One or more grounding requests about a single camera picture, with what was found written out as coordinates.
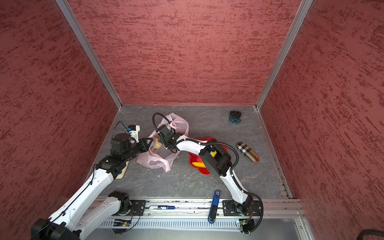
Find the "pink plastic bag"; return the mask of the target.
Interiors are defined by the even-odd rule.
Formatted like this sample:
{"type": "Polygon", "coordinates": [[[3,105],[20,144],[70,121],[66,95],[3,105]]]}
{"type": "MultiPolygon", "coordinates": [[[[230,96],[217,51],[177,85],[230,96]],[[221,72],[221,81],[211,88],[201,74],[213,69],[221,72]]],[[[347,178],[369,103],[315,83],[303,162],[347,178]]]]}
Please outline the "pink plastic bag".
{"type": "MultiPolygon", "coordinates": [[[[161,120],[159,124],[155,123],[157,129],[166,125],[169,128],[175,129],[177,133],[181,133],[182,136],[188,136],[190,126],[189,123],[176,115],[175,113],[170,113],[161,120]]],[[[159,169],[162,168],[165,172],[169,172],[173,165],[174,160],[178,157],[179,152],[174,148],[173,150],[167,150],[164,145],[158,150],[154,149],[154,140],[159,138],[159,135],[156,132],[156,129],[150,134],[149,138],[153,138],[153,142],[149,148],[149,151],[139,155],[137,163],[148,168],[148,169],[159,169]]]]}

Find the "red flower-shaped bowl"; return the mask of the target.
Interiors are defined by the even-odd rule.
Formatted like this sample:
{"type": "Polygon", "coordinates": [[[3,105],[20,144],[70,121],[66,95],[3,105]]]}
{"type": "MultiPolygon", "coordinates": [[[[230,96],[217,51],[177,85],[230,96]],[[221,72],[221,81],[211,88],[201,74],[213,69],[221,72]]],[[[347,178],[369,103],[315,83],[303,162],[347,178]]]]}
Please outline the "red flower-shaped bowl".
{"type": "Polygon", "coordinates": [[[227,163],[231,159],[226,146],[218,144],[215,138],[187,139],[186,142],[194,147],[190,152],[190,164],[194,168],[203,175],[226,176],[227,163]]]}

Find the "yellow fake banana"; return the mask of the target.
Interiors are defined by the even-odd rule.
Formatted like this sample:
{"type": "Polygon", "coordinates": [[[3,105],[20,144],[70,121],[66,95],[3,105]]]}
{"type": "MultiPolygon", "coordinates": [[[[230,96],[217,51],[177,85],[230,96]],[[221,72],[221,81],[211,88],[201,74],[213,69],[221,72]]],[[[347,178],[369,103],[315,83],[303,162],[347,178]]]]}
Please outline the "yellow fake banana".
{"type": "Polygon", "coordinates": [[[203,162],[193,162],[192,165],[196,168],[206,168],[203,162]]]}

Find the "beige fake garlic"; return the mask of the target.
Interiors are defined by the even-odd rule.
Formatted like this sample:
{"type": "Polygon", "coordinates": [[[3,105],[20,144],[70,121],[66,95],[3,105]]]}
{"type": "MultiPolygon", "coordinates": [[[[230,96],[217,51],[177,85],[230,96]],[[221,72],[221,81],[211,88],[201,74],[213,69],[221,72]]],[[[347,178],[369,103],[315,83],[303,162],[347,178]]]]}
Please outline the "beige fake garlic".
{"type": "Polygon", "coordinates": [[[154,149],[158,150],[158,149],[160,149],[162,147],[162,145],[163,144],[160,142],[159,138],[155,138],[155,140],[154,140],[154,149]]]}

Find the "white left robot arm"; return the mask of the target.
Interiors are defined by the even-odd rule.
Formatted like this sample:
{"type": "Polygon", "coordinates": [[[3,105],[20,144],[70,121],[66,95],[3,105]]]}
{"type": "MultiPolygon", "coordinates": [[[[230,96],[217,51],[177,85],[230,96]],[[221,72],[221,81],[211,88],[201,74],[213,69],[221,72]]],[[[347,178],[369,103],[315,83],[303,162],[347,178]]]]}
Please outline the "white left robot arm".
{"type": "Polygon", "coordinates": [[[135,140],[129,134],[112,139],[111,153],[94,165],[89,179],[56,212],[47,219],[38,219],[31,228],[32,240],[84,240],[112,215],[135,214],[129,195],[114,191],[91,212],[87,209],[99,194],[123,172],[128,161],[149,150],[153,139],[135,140]]]}

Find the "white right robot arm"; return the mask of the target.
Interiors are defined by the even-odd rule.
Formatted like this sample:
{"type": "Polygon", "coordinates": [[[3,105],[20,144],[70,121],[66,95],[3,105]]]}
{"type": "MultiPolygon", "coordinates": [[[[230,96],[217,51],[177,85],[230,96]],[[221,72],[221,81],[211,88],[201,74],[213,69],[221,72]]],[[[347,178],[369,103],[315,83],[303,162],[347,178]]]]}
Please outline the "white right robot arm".
{"type": "Polygon", "coordinates": [[[211,175],[219,177],[230,191],[238,214],[247,216],[251,213],[253,197],[245,190],[234,171],[239,162],[239,154],[233,147],[216,140],[191,139],[166,125],[155,130],[167,150],[185,151],[201,158],[211,175]]]}

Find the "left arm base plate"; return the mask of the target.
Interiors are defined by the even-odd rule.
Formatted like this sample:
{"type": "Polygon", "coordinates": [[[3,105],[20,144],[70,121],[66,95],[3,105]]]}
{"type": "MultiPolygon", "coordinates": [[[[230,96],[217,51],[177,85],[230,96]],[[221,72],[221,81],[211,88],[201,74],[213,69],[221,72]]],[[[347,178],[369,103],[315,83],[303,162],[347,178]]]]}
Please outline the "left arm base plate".
{"type": "Polygon", "coordinates": [[[130,200],[131,206],[134,209],[134,216],[142,217],[146,209],[146,200],[130,200]]]}

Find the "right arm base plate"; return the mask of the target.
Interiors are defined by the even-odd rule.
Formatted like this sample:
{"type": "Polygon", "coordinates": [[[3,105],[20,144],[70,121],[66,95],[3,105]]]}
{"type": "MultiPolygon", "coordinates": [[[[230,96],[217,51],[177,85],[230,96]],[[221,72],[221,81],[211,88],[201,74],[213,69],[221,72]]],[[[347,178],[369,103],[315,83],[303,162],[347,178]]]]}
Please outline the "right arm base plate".
{"type": "Polygon", "coordinates": [[[223,200],[223,213],[226,217],[260,217],[262,215],[263,207],[260,201],[252,201],[245,205],[241,205],[232,200],[223,200]]]}

